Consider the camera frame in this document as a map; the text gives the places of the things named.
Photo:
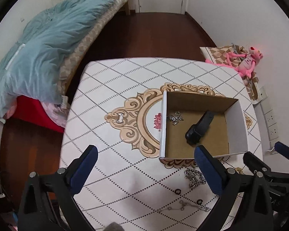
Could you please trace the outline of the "red cloth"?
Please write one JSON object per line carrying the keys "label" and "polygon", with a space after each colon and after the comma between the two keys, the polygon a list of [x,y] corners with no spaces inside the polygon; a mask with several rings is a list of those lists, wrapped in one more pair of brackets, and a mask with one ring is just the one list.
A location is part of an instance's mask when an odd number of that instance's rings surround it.
{"label": "red cloth", "polygon": [[17,108],[12,115],[12,118],[32,123],[59,133],[64,132],[64,128],[55,124],[48,117],[40,101],[23,95],[17,97]]}

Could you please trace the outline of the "white patterned tablecloth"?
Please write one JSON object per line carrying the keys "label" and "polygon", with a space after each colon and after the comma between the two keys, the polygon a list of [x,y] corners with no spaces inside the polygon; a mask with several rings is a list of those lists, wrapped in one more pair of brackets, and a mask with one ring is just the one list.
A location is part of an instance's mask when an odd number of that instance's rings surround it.
{"label": "white patterned tablecloth", "polygon": [[164,91],[190,91],[238,99],[249,150],[261,155],[260,131],[241,77],[232,69],[195,60],[131,58],[87,64],[62,141],[60,166],[87,146],[98,161],[76,203],[96,230],[112,222],[124,230],[196,230],[217,196],[207,185],[190,189],[191,162],[159,159]]}

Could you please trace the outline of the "pink panther plush toy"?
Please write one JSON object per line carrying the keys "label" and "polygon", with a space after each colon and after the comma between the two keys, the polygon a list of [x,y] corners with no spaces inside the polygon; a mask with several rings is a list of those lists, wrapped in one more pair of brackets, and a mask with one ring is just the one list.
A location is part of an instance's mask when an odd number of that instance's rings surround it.
{"label": "pink panther plush toy", "polygon": [[232,66],[228,66],[228,65],[221,65],[221,66],[230,67],[230,68],[234,69],[235,71],[237,71],[239,73],[241,78],[243,78],[243,77],[251,78],[251,73],[254,71],[255,67],[258,65],[260,60],[263,58],[263,54],[260,52],[260,50],[256,49],[255,47],[252,47],[252,46],[249,47],[249,49],[247,49],[247,51],[248,51],[248,53],[245,55],[230,53],[230,55],[234,56],[234,57],[245,56],[245,58],[243,60],[243,64],[240,64],[239,67],[233,68]]}

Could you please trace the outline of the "bed with checkered mattress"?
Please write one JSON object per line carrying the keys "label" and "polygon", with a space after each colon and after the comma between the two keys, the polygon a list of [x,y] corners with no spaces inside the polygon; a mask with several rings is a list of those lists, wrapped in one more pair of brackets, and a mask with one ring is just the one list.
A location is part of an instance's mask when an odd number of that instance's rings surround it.
{"label": "bed with checkered mattress", "polygon": [[[80,41],[74,52],[64,59],[60,66],[58,90],[61,94],[62,102],[60,104],[51,104],[40,102],[48,117],[58,126],[65,129],[69,114],[70,104],[66,96],[68,87],[76,74],[80,62],[84,58],[92,43],[96,40],[105,25],[114,17],[114,15],[123,10],[129,13],[128,0],[114,0],[113,5],[98,18],[91,31]],[[3,119],[7,120],[12,117],[17,108],[17,99],[12,103],[11,108],[4,115]]]}

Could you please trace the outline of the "white wall socket strip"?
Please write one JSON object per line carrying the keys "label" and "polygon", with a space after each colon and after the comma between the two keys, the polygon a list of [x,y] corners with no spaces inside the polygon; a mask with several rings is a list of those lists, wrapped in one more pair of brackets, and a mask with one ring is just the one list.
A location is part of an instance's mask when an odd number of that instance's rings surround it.
{"label": "white wall socket strip", "polygon": [[261,114],[265,121],[269,141],[277,141],[279,138],[278,125],[270,98],[264,86],[259,88],[257,93],[258,98],[255,101],[256,103],[254,104],[254,107],[258,110],[261,110]]}

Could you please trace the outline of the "white cardboard box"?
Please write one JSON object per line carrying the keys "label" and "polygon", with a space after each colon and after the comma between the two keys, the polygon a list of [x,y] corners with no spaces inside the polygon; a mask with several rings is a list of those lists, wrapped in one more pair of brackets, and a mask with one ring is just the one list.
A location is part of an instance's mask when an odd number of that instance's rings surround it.
{"label": "white cardboard box", "polygon": [[159,158],[191,160],[200,145],[213,157],[248,151],[241,102],[202,93],[164,92]]}

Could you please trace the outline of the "checkered brown cushion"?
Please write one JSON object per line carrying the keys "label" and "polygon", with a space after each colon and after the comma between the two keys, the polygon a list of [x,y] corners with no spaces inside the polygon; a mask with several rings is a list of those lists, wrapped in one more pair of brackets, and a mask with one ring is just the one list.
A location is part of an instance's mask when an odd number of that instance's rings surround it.
{"label": "checkered brown cushion", "polygon": [[[233,68],[237,68],[240,64],[243,64],[245,56],[234,57],[230,53],[234,54],[247,54],[248,51],[245,47],[231,44],[223,47],[200,47],[206,62],[216,65],[228,65]],[[256,72],[251,73],[251,78],[243,77],[244,84],[246,85],[247,92],[253,104],[260,101],[259,89],[257,87],[258,77]]]}

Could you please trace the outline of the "black smart band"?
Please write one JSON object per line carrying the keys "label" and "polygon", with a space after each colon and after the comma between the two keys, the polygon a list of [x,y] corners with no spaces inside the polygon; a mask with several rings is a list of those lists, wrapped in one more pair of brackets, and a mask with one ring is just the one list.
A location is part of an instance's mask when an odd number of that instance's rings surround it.
{"label": "black smart band", "polygon": [[214,112],[207,110],[196,124],[190,126],[185,134],[185,139],[188,144],[192,146],[200,143],[200,139],[202,139],[208,131],[214,115]]}

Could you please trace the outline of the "teal blue duvet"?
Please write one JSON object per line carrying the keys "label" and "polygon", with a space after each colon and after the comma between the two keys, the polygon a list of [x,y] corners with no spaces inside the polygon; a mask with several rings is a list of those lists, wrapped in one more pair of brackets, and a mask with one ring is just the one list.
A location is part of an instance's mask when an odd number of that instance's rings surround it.
{"label": "teal blue duvet", "polygon": [[116,0],[63,0],[37,14],[0,62],[0,121],[17,97],[61,105],[63,63]]}

